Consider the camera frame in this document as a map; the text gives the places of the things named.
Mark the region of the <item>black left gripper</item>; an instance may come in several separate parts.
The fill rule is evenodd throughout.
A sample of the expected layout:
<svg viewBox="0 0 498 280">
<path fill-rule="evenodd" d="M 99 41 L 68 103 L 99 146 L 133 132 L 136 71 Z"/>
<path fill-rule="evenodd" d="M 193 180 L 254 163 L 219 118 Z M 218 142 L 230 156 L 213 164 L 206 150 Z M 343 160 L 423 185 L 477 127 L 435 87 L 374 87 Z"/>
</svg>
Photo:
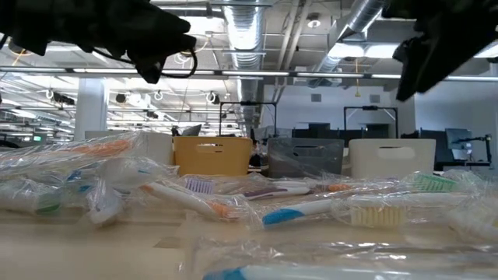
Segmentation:
<svg viewBox="0 0 498 280">
<path fill-rule="evenodd" d="M 127 55 L 139 75 L 157 84 L 163 55 L 132 49 L 146 38 L 171 51 L 191 51 L 197 39 L 188 35 L 191 24 L 149 0 L 67 0 L 58 5 L 58 40 L 85 52 L 103 48 L 111 57 Z"/>
</svg>

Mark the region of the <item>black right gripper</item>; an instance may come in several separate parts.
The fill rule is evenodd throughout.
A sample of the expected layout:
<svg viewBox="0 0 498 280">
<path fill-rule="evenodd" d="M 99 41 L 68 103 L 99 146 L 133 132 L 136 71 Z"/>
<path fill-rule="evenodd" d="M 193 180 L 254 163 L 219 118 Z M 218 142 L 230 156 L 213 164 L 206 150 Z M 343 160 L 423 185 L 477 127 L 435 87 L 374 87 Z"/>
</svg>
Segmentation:
<svg viewBox="0 0 498 280">
<path fill-rule="evenodd" d="M 402 63 L 396 100 L 425 93 L 498 38 L 498 0 L 385 0 L 384 18 L 413 19 L 417 37 L 392 57 Z"/>
</svg>

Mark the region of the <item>overhead light bar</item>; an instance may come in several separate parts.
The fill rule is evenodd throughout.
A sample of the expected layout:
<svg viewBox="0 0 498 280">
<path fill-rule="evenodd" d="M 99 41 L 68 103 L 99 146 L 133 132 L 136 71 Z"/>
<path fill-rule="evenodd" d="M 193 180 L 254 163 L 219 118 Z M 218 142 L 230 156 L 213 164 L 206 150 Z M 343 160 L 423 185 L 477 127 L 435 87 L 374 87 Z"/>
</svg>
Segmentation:
<svg viewBox="0 0 498 280">
<path fill-rule="evenodd" d="M 0 72 L 23 73 L 27 75 L 102 75 L 102 76 L 137 76 L 134 68 L 55 68 L 55 67 L 18 67 L 0 66 Z M 258 77 L 258 78 L 304 78 L 304 79 L 379 79 L 399 80 L 400 75 L 348 73 L 348 72 L 282 72 L 282 71 L 241 71 L 241 70 L 197 70 L 193 77 Z M 496 76 L 450 75 L 445 82 L 498 82 Z"/>
</svg>

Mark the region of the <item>white plastic bin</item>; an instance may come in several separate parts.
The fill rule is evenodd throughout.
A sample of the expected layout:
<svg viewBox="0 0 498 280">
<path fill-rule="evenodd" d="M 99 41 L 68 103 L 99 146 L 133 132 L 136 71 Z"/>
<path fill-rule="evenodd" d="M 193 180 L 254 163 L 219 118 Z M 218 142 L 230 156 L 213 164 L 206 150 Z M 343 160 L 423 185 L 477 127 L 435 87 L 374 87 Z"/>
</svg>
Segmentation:
<svg viewBox="0 0 498 280">
<path fill-rule="evenodd" d="M 136 148 L 139 156 L 145 156 L 158 163 L 174 164 L 173 137 L 157 132 L 138 131 L 142 144 Z M 131 134 L 130 131 L 86 131 L 85 139 Z"/>
<path fill-rule="evenodd" d="M 397 178 L 432 173 L 436 141 L 433 139 L 367 138 L 349 142 L 351 176 Z"/>
</svg>

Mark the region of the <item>orange plastic bin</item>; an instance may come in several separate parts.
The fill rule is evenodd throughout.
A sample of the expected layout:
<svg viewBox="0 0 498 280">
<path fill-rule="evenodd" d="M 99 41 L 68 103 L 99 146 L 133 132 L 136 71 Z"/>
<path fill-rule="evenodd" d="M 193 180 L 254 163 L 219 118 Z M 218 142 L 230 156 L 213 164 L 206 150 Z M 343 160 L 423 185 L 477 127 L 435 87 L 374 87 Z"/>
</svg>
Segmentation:
<svg viewBox="0 0 498 280">
<path fill-rule="evenodd" d="M 249 138 L 174 137 L 174 161 L 180 175 L 246 175 L 252 149 Z"/>
</svg>

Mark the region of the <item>blue toothbrush in wrapper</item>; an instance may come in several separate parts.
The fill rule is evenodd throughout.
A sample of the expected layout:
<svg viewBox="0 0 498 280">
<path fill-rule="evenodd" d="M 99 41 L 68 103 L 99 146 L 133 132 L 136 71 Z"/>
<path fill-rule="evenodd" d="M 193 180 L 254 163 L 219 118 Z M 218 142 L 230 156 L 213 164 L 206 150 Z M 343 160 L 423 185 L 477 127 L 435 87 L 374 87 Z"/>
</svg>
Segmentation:
<svg viewBox="0 0 498 280">
<path fill-rule="evenodd" d="M 297 219 L 337 219 L 345 217 L 351 207 L 347 200 L 342 199 L 310 201 L 278 208 L 264 215 L 261 222 L 267 229 Z"/>
<path fill-rule="evenodd" d="M 141 186 L 175 178 L 178 170 L 142 156 L 75 161 L 64 180 L 61 205 L 79 210 L 95 226 L 104 226 L 114 222 L 129 202 L 142 198 Z"/>
<path fill-rule="evenodd" d="M 184 280 L 498 280 L 498 246 L 200 239 Z"/>
</svg>

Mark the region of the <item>dark translucent plastic bin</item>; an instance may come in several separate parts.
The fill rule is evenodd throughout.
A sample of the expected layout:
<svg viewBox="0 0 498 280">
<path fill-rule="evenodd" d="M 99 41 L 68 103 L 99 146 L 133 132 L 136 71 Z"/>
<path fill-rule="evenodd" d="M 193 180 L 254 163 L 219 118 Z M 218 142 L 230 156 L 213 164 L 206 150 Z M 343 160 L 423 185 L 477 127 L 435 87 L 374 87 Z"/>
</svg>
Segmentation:
<svg viewBox="0 0 498 280">
<path fill-rule="evenodd" d="M 268 140 L 268 175 L 320 177 L 342 173 L 344 141 L 317 138 L 271 138 Z"/>
</svg>

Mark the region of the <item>black background rig frame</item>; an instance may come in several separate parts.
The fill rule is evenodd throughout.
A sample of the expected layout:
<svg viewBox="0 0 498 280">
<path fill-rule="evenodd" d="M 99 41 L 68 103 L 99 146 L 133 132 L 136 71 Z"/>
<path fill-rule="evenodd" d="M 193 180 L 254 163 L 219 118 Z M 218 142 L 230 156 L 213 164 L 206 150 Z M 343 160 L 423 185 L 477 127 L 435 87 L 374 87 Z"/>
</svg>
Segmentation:
<svg viewBox="0 0 498 280">
<path fill-rule="evenodd" d="M 389 115 L 394 121 L 395 121 L 395 137 L 399 138 L 400 133 L 399 133 L 399 119 L 398 119 L 398 108 L 397 107 L 379 107 L 375 105 L 366 105 L 366 106 L 360 106 L 360 107 L 343 107 L 343 130 L 347 131 L 347 124 L 349 118 L 353 115 L 353 113 L 348 114 L 348 110 L 362 110 L 362 111 L 375 111 L 375 110 L 382 110 L 385 112 L 387 115 Z"/>
</svg>

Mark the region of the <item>silver ventilation duct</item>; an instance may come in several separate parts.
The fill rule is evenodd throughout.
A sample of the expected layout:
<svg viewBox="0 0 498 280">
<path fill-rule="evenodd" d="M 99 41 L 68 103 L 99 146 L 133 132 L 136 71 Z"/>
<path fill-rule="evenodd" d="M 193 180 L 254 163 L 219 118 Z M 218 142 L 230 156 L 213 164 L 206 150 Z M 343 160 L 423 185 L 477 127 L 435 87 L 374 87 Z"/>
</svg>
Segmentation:
<svg viewBox="0 0 498 280">
<path fill-rule="evenodd" d="M 264 8 L 261 0 L 231 0 L 236 5 L 222 7 L 226 30 L 230 42 L 233 68 L 238 71 L 261 70 L 263 54 Z M 239 101 L 263 102 L 264 83 L 262 79 L 241 78 L 237 80 L 237 95 Z M 243 128 L 250 130 L 260 123 L 261 105 L 241 107 Z"/>
<path fill-rule="evenodd" d="M 311 72 L 342 72 L 339 64 L 346 58 L 365 56 L 368 29 L 381 14 L 386 0 L 355 0 L 349 13 L 335 19 L 327 36 L 328 50 Z"/>
</svg>

